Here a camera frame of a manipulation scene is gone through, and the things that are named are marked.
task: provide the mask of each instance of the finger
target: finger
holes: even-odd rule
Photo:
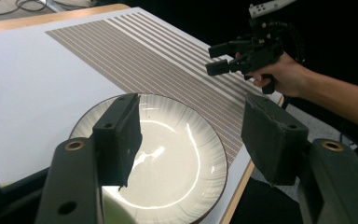
[[[261,81],[263,80],[264,78],[261,76],[261,74],[255,74],[254,75],[254,79],[258,80],[258,81]]]
[[[255,79],[254,80],[254,85],[257,86],[257,87],[265,87],[270,82],[271,82],[271,79],[269,79],[269,78],[265,78],[265,79],[261,79],[261,80]]]
[[[262,67],[260,69],[254,70],[253,72],[251,72],[251,75],[256,78],[259,77],[259,79],[263,79],[261,76],[263,74],[273,74],[273,72],[275,71],[273,64],[269,64],[265,67]]]

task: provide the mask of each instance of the brown stripe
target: brown stripe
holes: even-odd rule
[[[240,134],[243,107],[230,101],[220,91],[243,102],[244,94],[248,91],[244,85],[238,84],[236,79],[228,78],[224,85],[233,83],[237,86],[236,93],[232,93],[219,86],[211,88],[193,77],[208,78],[201,71],[204,62],[211,62],[205,49],[158,25],[143,13],[134,13],[128,17],[120,16],[110,21],[150,46],[156,46],[161,42],[174,50],[156,49],[163,55],[161,56],[107,21],[88,22],[48,31],[47,34],[123,91],[166,95],[197,110],[219,134],[230,165],[242,146]],[[157,32],[153,34],[148,31],[148,26]],[[170,40],[164,40],[161,37],[162,33]],[[168,58],[181,64],[193,75],[168,61]]]

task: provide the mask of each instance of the cable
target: cable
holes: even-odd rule
[[[68,11],[81,9],[81,8],[89,8],[90,7],[90,6],[84,7],[84,6],[68,5],[68,4],[65,4],[65,3],[58,2],[58,1],[54,1],[54,3],[57,4],[57,5],[60,5],[62,8],[66,9]]]
[[[29,8],[24,7],[24,5],[26,5],[27,3],[30,3],[30,2],[35,2],[37,4],[40,4],[40,5],[42,5],[42,7],[39,8],[39,9],[29,9]],[[46,3],[43,4],[39,0],[24,0],[24,1],[16,0],[16,6],[17,7],[15,9],[13,9],[13,10],[0,13],[0,16],[10,14],[12,12],[15,12],[15,11],[19,10],[19,9],[29,11],[29,12],[41,11],[41,10],[45,9],[48,6],[48,1],[46,1]]]
[[[268,26],[282,27],[289,33],[296,45],[296,61],[298,63],[303,63],[305,61],[305,47],[301,38],[301,34],[298,32],[296,27],[291,23],[285,23],[281,21],[271,22],[268,24]]]

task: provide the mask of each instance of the white surface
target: white surface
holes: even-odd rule
[[[296,0],[275,0],[275,1],[270,1],[267,3],[259,4],[256,6],[250,5],[249,13],[251,14],[252,18],[264,16],[271,12],[279,10],[283,7],[286,7],[286,6],[294,3],[295,1]]]
[[[124,93],[44,32],[136,11],[143,10],[136,7],[0,32],[1,184],[48,167],[55,147],[69,137],[86,111]],[[249,160],[243,147],[229,169],[224,196],[204,223],[219,222]]]

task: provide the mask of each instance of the black device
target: black device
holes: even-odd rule
[[[358,223],[358,155],[330,139],[308,142],[308,128],[269,99],[247,94],[241,138],[272,186],[300,179],[304,223]]]
[[[206,70],[209,76],[217,76],[226,73],[240,71],[245,80],[250,77],[247,73],[260,69],[271,63],[276,63],[283,54],[282,33],[290,35],[296,45],[296,60],[300,63],[305,60],[304,44],[296,28],[290,23],[273,20],[273,14],[251,18],[249,24],[253,33],[240,36],[236,40],[228,41],[208,48],[211,58],[225,54],[239,52],[241,56],[228,61],[227,59],[207,63]],[[265,94],[275,91],[275,82],[272,74],[264,74],[263,78],[269,78],[270,83],[262,88]]]

